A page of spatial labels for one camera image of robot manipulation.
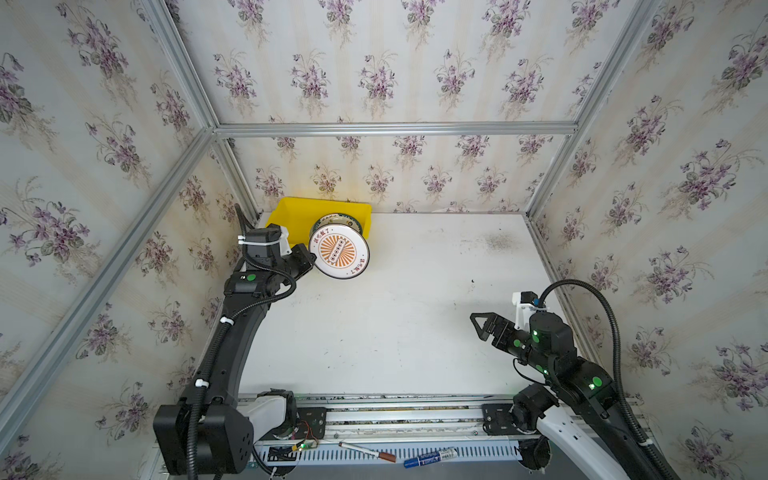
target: orange sunburst pattern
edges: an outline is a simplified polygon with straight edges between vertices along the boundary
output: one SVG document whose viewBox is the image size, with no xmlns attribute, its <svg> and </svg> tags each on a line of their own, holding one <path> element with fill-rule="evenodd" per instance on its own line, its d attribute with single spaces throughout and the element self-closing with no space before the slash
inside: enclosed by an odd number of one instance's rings
<svg viewBox="0 0 768 480">
<path fill-rule="evenodd" d="M 330 266 L 347 268 L 355 261 L 355 246 L 343 235 L 329 235 L 320 242 L 320 256 Z"/>
</svg>

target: white table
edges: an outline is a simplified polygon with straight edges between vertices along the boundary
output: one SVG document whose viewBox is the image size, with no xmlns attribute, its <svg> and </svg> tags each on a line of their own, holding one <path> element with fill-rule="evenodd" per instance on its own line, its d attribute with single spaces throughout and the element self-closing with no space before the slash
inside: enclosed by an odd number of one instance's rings
<svg viewBox="0 0 768 480">
<path fill-rule="evenodd" d="M 514 394 L 528 384 L 469 321 L 473 312 L 514 319 L 513 292 L 549 285 L 522 216 L 373 214 L 368 244 L 357 278 L 313 269 L 272 306 L 241 393 Z M 562 316 L 555 295 L 547 300 Z"/>
</svg>

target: yellow tray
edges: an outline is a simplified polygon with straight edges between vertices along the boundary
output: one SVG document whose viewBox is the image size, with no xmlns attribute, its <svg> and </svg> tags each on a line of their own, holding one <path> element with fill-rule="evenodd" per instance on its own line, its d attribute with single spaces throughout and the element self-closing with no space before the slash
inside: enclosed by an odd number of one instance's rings
<svg viewBox="0 0 768 480">
<path fill-rule="evenodd" d="M 346 214 L 360 222 L 362 236 L 368 238 L 368 232 L 371 230 L 371 210 L 368 204 L 283 197 L 266 224 L 277 223 L 288 228 L 288 243 L 293 247 L 297 243 L 310 242 L 310 229 L 322 216 Z"/>
</svg>

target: gray floor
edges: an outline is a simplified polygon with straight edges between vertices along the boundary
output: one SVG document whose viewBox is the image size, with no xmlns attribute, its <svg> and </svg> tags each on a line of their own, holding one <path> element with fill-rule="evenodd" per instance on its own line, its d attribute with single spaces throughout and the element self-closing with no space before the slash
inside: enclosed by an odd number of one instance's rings
<svg viewBox="0 0 768 480">
<path fill-rule="evenodd" d="M 541 478 L 542 480 L 587 480 L 563 452 L 552 447 L 552 460 L 545 473 L 530 473 L 517 462 L 440 462 L 405 469 L 395 465 L 299 467 L 286 480 L 513 480 Z M 268 475 L 258 469 L 248 469 L 239 475 L 225 475 L 223 480 L 266 480 Z"/>
</svg>

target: zip tie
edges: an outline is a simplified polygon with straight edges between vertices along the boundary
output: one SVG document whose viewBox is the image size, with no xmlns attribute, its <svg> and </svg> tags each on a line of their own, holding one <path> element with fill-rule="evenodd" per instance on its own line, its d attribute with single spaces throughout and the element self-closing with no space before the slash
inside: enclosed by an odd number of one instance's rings
<svg viewBox="0 0 768 480">
<path fill-rule="evenodd" d="M 238 245 L 256 245 L 257 247 L 268 247 L 269 245 L 274 245 L 276 243 L 280 243 L 280 239 L 277 239 L 273 242 L 246 242 L 245 240 L 238 240 Z"/>
</svg>

